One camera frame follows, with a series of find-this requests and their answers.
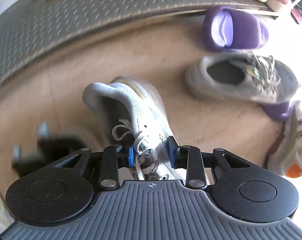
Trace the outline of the grey mesh sneaker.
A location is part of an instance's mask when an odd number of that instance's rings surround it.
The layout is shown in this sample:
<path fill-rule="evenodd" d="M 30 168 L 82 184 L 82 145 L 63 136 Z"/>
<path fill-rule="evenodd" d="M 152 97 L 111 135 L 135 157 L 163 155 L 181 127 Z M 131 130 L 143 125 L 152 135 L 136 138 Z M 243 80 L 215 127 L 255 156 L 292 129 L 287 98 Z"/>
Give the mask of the grey mesh sneaker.
<path fill-rule="evenodd" d="M 198 98 L 209 96 L 262 105 L 288 102 L 299 88 L 294 72 L 286 64 L 253 52 L 202 57 L 186 70 L 185 81 Z"/>

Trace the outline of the grey white sneaker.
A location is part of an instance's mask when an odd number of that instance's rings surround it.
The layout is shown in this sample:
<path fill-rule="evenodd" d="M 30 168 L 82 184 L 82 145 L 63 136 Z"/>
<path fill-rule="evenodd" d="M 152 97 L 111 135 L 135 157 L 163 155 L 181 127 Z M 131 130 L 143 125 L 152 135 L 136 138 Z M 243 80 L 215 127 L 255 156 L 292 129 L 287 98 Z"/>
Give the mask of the grey white sneaker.
<path fill-rule="evenodd" d="M 82 99 L 97 115 L 110 144 L 133 147 L 130 173 L 135 179 L 186 179 L 184 171 L 171 167 L 166 143 L 173 132 L 162 98 L 152 84 L 137 77 L 118 76 L 109 84 L 90 83 Z"/>

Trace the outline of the metal shoe rack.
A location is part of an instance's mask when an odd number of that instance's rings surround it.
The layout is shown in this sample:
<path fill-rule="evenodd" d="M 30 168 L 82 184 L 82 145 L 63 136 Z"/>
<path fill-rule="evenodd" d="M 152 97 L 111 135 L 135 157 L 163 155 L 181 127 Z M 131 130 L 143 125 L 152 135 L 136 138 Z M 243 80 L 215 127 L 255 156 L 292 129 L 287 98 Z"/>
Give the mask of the metal shoe rack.
<path fill-rule="evenodd" d="M 31 61 L 81 36 L 213 5 L 270 12 L 257 0 L 19 0 L 0 15 L 0 85 Z"/>

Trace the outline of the purple slide sandal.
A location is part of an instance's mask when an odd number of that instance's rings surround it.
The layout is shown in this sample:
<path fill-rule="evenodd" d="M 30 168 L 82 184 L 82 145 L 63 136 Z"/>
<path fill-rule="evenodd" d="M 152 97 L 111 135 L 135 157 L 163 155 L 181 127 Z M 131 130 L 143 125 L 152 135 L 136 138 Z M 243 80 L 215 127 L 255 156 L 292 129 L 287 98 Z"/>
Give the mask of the purple slide sandal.
<path fill-rule="evenodd" d="M 203 22 L 204 46 L 212 51 L 262 48 L 269 31 L 258 17 L 225 5 L 207 11 Z"/>
<path fill-rule="evenodd" d="M 288 101 L 279 105 L 260 105 L 267 115 L 275 121 L 286 121 L 292 114 L 294 106 L 300 105 L 300 100 Z"/>

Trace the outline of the beige sneaker orange accent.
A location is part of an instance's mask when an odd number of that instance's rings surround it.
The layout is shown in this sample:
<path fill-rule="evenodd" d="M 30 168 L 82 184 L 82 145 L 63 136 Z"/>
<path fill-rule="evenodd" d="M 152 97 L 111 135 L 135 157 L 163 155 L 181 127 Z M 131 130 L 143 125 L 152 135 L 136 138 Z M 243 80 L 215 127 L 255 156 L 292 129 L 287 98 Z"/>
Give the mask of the beige sneaker orange accent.
<path fill-rule="evenodd" d="M 269 149 L 264 166 L 280 176 L 302 177 L 302 110 L 299 101 L 293 103 L 291 116 Z"/>

